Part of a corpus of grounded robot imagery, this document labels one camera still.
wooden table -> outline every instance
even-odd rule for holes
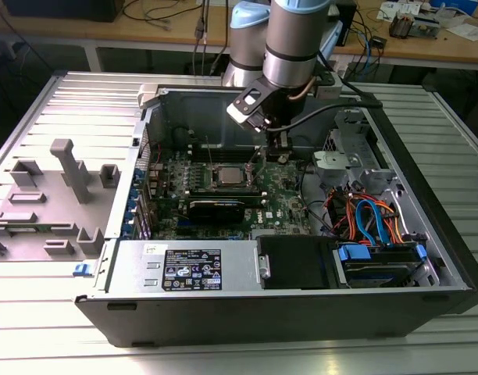
[[[170,0],[157,0],[157,5],[172,4]],[[359,0],[359,8],[367,26],[373,33],[388,40],[382,63],[407,66],[431,66],[452,69],[478,70],[478,41],[441,30],[437,40],[408,38],[395,39],[388,36],[388,22],[376,22],[381,0]],[[162,9],[158,16],[166,16],[180,10],[195,7],[193,0],[183,0],[170,9]],[[171,31],[165,31],[142,21],[130,20],[120,14],[113,23],[96,23],[86,20],[54,20],[28,17],[11,17],[0,5],[7,20],[30,43],[57,45],[79,45],[84,48],[92,71],[101,71],[97,48],[135,48],[190,52],[194,47],[194,29],[199,10],[193,10],[171,18]],[[141,5],[134,4],[129,14],[142,17]],[[20,41],[0,17],[0,41]],[[225,9],[210,7],[208,51],[218,52],[225,42]],[[351,34],[344,47],[336,47],[334,57],[340,63],[355,61],[362,47],[355,34]]]

power supply label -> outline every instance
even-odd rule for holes
[[[165,291],[221,291],[220,250],[166,250],[162,289]]]

circuit board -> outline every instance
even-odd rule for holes
[[[310,234],[307,212],[298,197],[295,162],[280,165],[258,162],[251,171],[240,172],[244,163],[191,162],[185,158],[162,158],[157,188],[153,191],[154,239],[248,240],[262,234]],[[245,181],[252,184],[244,189]],[[192,225],[185,208],[188,202],[218,198],[244,203],[240,223]]]

blue clip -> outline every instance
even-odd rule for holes
[[[423,245],[417,245],[416,251],[418,252],[421,260],[426,260],[428,258],[428,254],[426,253],[425,247]]]
[[[136,180],[141,180],[145,177],[145,172],[143,170],[140,170],[138,168],[135,168],[135,171],[133,173],[133,177],[136,179]]]
[[[131,231],[133,230],[133,225],[125,223],[125,224],[121,225],[121,230],[123,232],[131,233]]]
[[[362,225],[362,207],[365,204],[371,206],[374,212],[374,216],[376,217],[376,227],[378,228],[378,234],[380,235],[380,240],[384,244],[390,244],[390,238],[388,237],[388,233],[383,227],[383,220],[381,219],[381,212],[378,209],[378,206],[374,204],[373,201],[369,199],[363,199],[357,204],[357,208],[355,209],[355,221],[357,222],[357,228],[361,231],[362,234],[371,242],[372,246],[376,246],[376,241],[371,234],[367,232],[367,230]]]
[[[137,189],[130,189],[130,198],[138,198]]]
[[[74,267],[74,272],[73,272],[74,277],[80,277],[80,276],[88,277],[92,275],[93,273],[91,272],[91,265],[87,263],[80,263],[80,264],[77,264],[76,267]]]
[[[365,245],[346,244],[338,249],[340,260],[344,262],[348,259],[371,259],[371,253]]]

workbench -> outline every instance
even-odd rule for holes
[[[158,5],[170,0],[158,0]],[[377,10],[381,0],[359,0],[364,22],[375,35],[388,40],[381,63],[404,66],[425,66],[448,69],[478,70],[478,41],[469,41],[458,35],[441,30],[437,39],[395,39],[388,35],[388,22],[377,22]],[[159,11],[159,16],[195,7],[192,0],[185,0],[170,9]],[[54,20],[8,15],[0,5],[7,20],[27,41],[33,44],[76,45],[84,49],[91,71],[102,71],[98,48],[134,48],[152,51],[191,52],[194,48],[194,29],[198,9],[171,18],[171,31],[162,30],[146,22],[130,20],[120,14],[113,23],[96,23],[86,20]],[[142,17],[140,4],[134,4],[129,14]],[[225,43],[225,8],[211,6],[209,10],[209,53],[217,53]],[[0,17],[0,41],[21,41]],[[332,59],[345,66],[356,61],[362,54],[356,34],[351,33],[344,47],[336,47]]]
[[[57,137],[73,140],[88,170],[104,163],[123,169],[130,134],[141,118],[137,93],[142,84],[164,79],[74,72],[52,77],[0,151],[0,199],[13,183],[9,169],[18,159],[35,159],[42,168],[55,165],[59,170],[49,153]],[[437,93],[420,86],[358,87],[383,102],[478,261],[478,140]],[[478,306],[461,316],[431,320],[407,337],[386,340],[116,348],[71,301],[93,283],[72,277],[76,264],[0,261],[0,374],[478,373]]]

